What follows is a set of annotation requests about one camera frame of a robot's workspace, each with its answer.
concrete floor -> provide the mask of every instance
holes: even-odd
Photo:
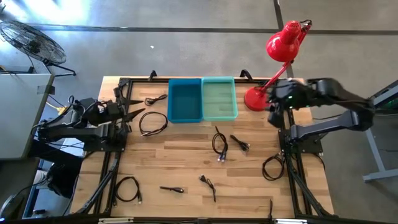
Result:
[[[277,29],[272,0],[9,1],[5,14],[21,22],[123,27],[227,27]],[[284,22],[312,19],[317,30],[397,30],[395,0],[279,0]],[[66,67],[77,77],[56,78],[55,97],[96,97],[105,75],[271,77],[280,67],[265,52],[271,34],[45,32],[66,51]],[[397,79],[396,35],[309,35],[293,64],[294,77],[332,77],[368,97]],[[0,42],[3,64],[28,65],[27,57]],[[43,67],[35,61],[38,71]],[[314,117],[342,112],[312,109]],[[46,110],[45,116],[54,116]],[[364,133],[338,131],[322,141],[335,213],[345,218],[398,222],[398,177],[371,184],[362,175],[377,171]],[[397,157],[396,152],[384,154]],[[398,168],[397,163],[389,164]]]

wooden tabletop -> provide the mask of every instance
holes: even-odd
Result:
[[[120,77],[104,77],[99,100],[114,100],[113,88]],[[118,180],[133,175],[140,184],[142,204],[137,200],[121,202],[112,209],[112,216],[125,217],[228,217],[265,218],[269,213],[269,199],[274,203],[273,216],[293,217],[287,172],[276,181],[268,181],[261,174],[262,163],[279,152],[277,129],[267,122],[268,112],[254,112],[246,108],[243,96],[253,84],[236,84],[236,98],[239,115],[235,121],[202,121],[201,123],[172,124],[158,135],[141,137],[139,120],[149,111],[167,115],[167,100],[152,106],[141,103],[130,106],[129,111],[146,108],[130,123],[132,133],[122,153]],[[132,100],[155,98],[168,93],[167,83],[135,83]],[[309,108],[294,111],[297,124],[309,124],[312,116]],[[143,129],[161,127],[164,118],[152,114],[145,118]],[[227,137],[228,154],[226,162],[218,162],[218,155],[211,147],[216,133],[215,126]],[[229,135],[251,145],[244,155]],[[100,179],[104,153],[96,152],[87,158],[81,167],[72,212],[77,211],[94,192]],[[313,155],[303,155],[307,185],[314,196],[333,213],[328,184],[323,166]],[[272,175],[280,171],[280,165],[272,161],[267,165]],[[211,189],[200,182],[204,174],[216,187],[217,202],[214,203]],[[184,194],[161,190],[159,186],[182,187]],[[131,180],[119,188],[122,198],[131,198],[136,186]],[[103,206],[108,188],[104,191]],[[303,208],[302,194],[298,191],[300,206]]]

lamp base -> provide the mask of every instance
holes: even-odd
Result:
[[[244,104],[253,111],[264,111],[269,106],[267,100],[267,94],[255,87],[248,89],[244,95]]]

plastic container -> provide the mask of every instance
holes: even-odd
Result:
[[[167,118],[172,123],[199,123],[201,109],[201,79],[169,80]]]
[[[238,116],[235,81],[233,77],[205,77],[201,79],[203,119],[231,121]]]

fan grille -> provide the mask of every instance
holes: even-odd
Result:
[[[31,57],[54,64],[67,60],[65,51],[41,31],[18,21],[0,23],[0,34],[12,46]]]

